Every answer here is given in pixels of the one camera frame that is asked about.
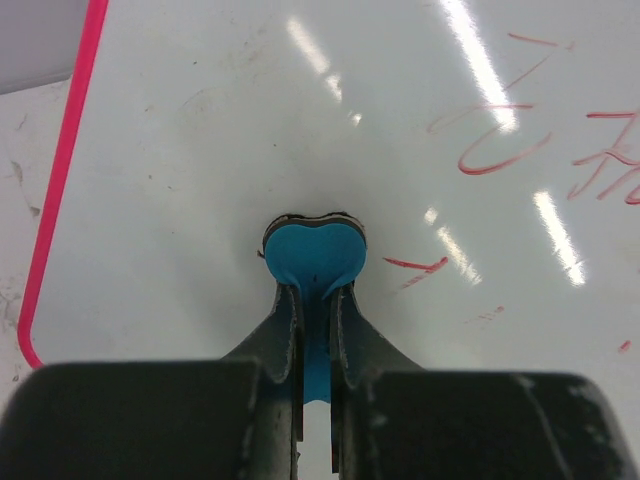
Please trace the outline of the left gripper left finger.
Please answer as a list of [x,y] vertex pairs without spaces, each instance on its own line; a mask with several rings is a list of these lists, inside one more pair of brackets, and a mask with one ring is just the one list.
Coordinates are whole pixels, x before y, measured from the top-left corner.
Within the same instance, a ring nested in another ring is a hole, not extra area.
[[304,317],[298,290],[279,283],[267,317],[222,359],[255,367],[234,477],[296,479],[304,438]]

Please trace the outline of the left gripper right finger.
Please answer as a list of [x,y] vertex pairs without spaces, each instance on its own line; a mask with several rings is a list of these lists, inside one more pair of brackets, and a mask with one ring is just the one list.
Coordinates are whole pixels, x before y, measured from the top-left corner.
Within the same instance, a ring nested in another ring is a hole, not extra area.
[[359,385],[384,372],[414,372],[423,368],[402,353],[361,313],[355,285],[349,283],[330,296],[329,353],[331,367],[332,471],[348,477],[346,414]]

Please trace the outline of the blue whiteboard eraser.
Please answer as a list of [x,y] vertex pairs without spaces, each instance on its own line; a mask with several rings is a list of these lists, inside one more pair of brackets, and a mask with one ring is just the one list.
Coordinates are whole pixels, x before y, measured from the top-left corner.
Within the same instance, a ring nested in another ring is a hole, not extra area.
[[262,256],[273,278],[293,286],[304,319],[303,402],[331,401],[329,313],[326,302],[354,283],[367,258],[365,229],[345,212],[317,217],[284,214],[266,228]]

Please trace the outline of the pink framed whiteboard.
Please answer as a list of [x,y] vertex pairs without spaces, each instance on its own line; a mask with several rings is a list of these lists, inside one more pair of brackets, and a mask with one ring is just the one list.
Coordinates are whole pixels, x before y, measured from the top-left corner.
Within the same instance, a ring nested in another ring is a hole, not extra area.
[[18,325],[33,367],[225,353],[262,232],[366,228],[417,362],[639,397],[635,1],[94,1]]

